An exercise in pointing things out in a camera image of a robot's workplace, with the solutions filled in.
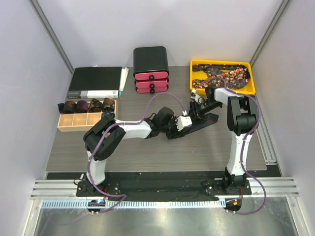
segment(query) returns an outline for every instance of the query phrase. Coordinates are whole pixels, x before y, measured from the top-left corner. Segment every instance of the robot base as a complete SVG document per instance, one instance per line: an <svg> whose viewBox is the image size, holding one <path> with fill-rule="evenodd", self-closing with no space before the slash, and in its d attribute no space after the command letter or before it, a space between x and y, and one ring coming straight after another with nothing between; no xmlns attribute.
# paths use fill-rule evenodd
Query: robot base
<svg viewBox="0 0 315 236"><path fill-rule="evenodd" d="M233 191L226 191L223 183L208 172L106 173L106 180L98 187L109 194L126 194L126 201L135 202L217 201L220 196L239 196L240 189L242 195L252 194L248 180L244 187ZM78 182L76 196L103 198L86 177Z"/></svg>

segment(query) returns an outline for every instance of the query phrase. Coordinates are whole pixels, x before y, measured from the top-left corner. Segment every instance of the gray wall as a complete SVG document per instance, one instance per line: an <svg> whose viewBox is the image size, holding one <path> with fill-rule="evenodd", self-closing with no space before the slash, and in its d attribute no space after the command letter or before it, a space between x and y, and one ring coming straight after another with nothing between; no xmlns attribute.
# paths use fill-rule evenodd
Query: gray wall
<svg viewBox="0 0 315 236"><path fill-rule="evenodd" d="M315 1L293 0L253 67L282 170L293 176L315 229Z"/></svg>
<svg viewBox="0 0 315 236"><path fill-rule="evenodd" d="M249 61L281 0L38 0L74 67L132 66L162 45L170 65Z"/></svg>
<svg viewBox="0 0 315 236"><path fill-rule="evenodd" d="M0 2L0 231L21 235L70 79L27 0Z"/></svg>

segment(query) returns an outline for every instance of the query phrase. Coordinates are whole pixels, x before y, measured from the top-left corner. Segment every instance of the yellow bin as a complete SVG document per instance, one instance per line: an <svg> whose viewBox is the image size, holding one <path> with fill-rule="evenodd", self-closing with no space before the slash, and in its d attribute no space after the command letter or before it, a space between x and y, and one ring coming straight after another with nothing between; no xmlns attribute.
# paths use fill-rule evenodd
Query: yellow bin
<svg viewBox="0 0 315 236"><path fill-rule="evenodd" d="M244 65L248 68L251 79L248 81L247 85L242 88L242 89L233 89L233 91L235 92L240 92L243 94L248 94L248 95L252 95L256 93L255 90L255 85L254 85L254 79L252 77L252 68L251 65L248 62L239 62L239 61L224 61L224 60L199 60L199 59L192 59L190 61L190 80L189 80L189 88L190 91L193 90L192 87L192 81L193 80L205 80L207 79L207 74L203 71L196 71L193 72L192 71L192 65L196 65L196 64L212 64L212 65L222 65L222 64L226 64L226 65ZM197 94L199 95L206 95L205 89L204 88L197 88Z"/></svg>

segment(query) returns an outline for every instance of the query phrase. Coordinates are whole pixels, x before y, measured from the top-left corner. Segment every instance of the wooden table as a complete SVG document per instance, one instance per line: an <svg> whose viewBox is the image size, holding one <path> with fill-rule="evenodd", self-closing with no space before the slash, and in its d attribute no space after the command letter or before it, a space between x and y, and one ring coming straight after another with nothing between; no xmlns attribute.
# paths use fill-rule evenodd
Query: wooden table
<svg viewBox="0 0 315 236"><path fill-rule="evenodd" d="M120 120L139 120L151 94L135 90L132 68L129 70L125 90L118 101ZM171 66L169 90L189 108L189 67ZM181 106L170 96L162 95L152 102L149 116L163 106L181 114ZM168 140L164 134L152 139L123 140L108 158L106 171L222 171L230 157L231 134L226 125L226 107L212 111L219 115L218 123L191 133L183 138ZM85 132L60 132L57 130L47 165L48 172L84 172L87 153L84 147ZM266 170L265 160L255 133L249 147L248 170Z"/></svg>

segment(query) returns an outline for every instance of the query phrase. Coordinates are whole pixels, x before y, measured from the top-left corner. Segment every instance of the red drawer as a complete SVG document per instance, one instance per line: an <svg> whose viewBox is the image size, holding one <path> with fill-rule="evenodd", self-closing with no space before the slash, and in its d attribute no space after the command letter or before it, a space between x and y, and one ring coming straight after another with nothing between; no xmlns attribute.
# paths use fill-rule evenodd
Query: red drawer
<svg viewBox="0 0 315 236"><path fill-rule="evenodd" d="M155 93L155 92L164 92L168 89L168 86L156 87L156 88L136 88L139 93Z"/></svg>
<svg viewBox="0 0 315 236"><path fill-rule="evenodd" d="M155 80L155 81L137 81L136 87L139 89L146 89L146 88L157 88L157 87L165 87L167 86L167 80Z"/></svg>
<svg viewBox="0 0 315 236"><path fill-rule="evenodd" d="M156 72L145 72L137 73L134 75L136 80L155 80L155 79L165 79L168 76L166 71L156 71Z"/></svg>

